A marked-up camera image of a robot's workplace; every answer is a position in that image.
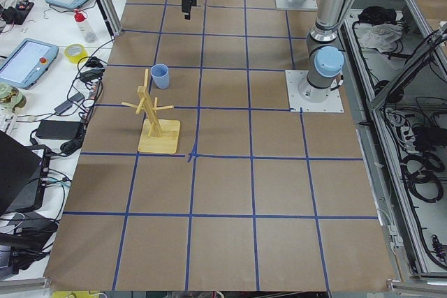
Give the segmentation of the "light blue plastic cup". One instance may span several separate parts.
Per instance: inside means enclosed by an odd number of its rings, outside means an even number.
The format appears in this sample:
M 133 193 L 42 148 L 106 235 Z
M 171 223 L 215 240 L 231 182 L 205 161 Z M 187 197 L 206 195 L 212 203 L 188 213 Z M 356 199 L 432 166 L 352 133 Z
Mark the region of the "light blue plastic cup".
M 150 73 L 154 84 L 159 89 L 167 89 L 170 85 L 169 68 L 165 64 L 155 64 L 151 67 Z

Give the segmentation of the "red cap squeeze bottle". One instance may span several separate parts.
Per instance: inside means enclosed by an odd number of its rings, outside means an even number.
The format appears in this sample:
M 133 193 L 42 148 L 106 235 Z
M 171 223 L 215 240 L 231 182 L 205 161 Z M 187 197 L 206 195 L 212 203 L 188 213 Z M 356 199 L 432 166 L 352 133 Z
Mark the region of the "red cap squeeze bottle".
M 79 10 L 75 10 L 74 19 L 86 42 L 93 43 L 97 41 L 97 36 L 91 25 L 89 24 L 87 16 L 84 13 Z

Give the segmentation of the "yellow tape roll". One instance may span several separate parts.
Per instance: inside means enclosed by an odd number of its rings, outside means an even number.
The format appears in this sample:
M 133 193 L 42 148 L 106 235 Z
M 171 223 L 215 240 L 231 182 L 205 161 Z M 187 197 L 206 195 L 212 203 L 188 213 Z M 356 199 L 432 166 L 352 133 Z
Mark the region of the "yellow tape roll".
M 88 57 L 85 47 L 79 43 L 68 45 L 64 50 L 64 55 L 72 64 L 85 61 Z

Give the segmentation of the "wooden mug tree stand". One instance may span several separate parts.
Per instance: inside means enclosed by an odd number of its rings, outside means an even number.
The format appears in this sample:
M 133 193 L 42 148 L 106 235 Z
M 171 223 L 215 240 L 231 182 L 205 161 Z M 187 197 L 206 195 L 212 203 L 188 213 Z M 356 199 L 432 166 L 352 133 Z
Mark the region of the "wooden mug tree stand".
M 158 106 L 158 98 L 151 99 L 149 90 L 149 70 L 145 70 L 144 84 L 137 88 L 139 103 L 122 102 L 122 105 L 132 107 L 136 114 L 145 113 L 138 151 L 152 154 L 175 154 L 179 141 L 181 123 L 178 120 L 160 119 L 157 116 L 159 110 L 173 109 L 173 105 Z

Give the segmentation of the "lower blue teach pendant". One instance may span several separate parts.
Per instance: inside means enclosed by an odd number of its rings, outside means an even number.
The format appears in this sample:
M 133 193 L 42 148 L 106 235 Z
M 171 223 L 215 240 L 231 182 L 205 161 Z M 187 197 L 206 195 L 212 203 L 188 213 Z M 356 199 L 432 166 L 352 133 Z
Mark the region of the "lower blue teach pendant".
M 27 89 L 34 85 L 57 58 L 59 47 L 25 38 L 1 66 L 1 82 Z

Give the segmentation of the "black cloth bundle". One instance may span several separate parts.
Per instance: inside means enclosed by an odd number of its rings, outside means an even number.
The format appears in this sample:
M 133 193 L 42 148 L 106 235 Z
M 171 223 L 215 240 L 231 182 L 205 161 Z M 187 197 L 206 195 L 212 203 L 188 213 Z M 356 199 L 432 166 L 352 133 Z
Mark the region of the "black cloth bundle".
M 371 25 L 396 24 L 397 13 L 394 9 L 380 6 L 369 6 L 358 15 L 359 22 Z

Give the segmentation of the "black power brick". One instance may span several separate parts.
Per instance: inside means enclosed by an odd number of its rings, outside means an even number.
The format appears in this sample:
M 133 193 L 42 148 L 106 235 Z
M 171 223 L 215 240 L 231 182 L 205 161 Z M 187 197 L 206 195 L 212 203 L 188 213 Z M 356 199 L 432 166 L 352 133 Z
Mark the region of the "black power brick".
M 79 135 L 81 128 L 79 121 L 43 120 L 37 128 L 36 137 L 45 140 L 72 140 Z

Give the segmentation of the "white crumpled cloth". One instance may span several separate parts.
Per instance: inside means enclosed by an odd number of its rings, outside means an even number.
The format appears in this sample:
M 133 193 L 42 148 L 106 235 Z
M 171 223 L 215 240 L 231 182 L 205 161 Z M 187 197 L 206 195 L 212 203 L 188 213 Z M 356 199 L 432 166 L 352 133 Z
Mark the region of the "white crumpled cloth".
M 391 52 L 402 37 L 403 28 L 396 24 L 380 24 L 367 30 L 359 39 L 363 48 L 376 49 L 379 52 Z

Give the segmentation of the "green patterned round tin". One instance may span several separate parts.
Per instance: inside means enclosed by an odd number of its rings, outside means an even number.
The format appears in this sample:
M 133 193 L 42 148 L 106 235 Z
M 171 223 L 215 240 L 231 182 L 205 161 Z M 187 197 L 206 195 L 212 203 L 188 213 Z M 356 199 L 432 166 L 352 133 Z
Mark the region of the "green patterned round tin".
M 13 112 L 17 108 L 23 108 L 27 103 L 25 95 L 18 88 L 4 82 L 0 84 L 0 95 L 1 107 Z

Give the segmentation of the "black laptop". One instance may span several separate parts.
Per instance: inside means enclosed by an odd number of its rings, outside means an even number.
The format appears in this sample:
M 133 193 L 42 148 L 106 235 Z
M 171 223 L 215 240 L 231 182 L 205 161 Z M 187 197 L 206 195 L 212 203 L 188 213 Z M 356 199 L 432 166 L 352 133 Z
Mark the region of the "black laptop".
M 50 149 L 24 146 L 1 133 L 1 213 L 29 212 L 41 208 L 48 175 Z

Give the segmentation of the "aluminium frame side rail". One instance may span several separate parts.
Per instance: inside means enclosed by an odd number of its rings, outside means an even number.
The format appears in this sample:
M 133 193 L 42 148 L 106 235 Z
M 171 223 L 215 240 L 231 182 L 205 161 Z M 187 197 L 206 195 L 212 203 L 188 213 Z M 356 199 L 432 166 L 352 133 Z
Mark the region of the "aluminium frame side rail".
M 367 121 L 356 122 L 356 133 L 397 280 L 410 281 L 417 275 L 413 246 L 379 140 L 373 132 L 372 124 Z

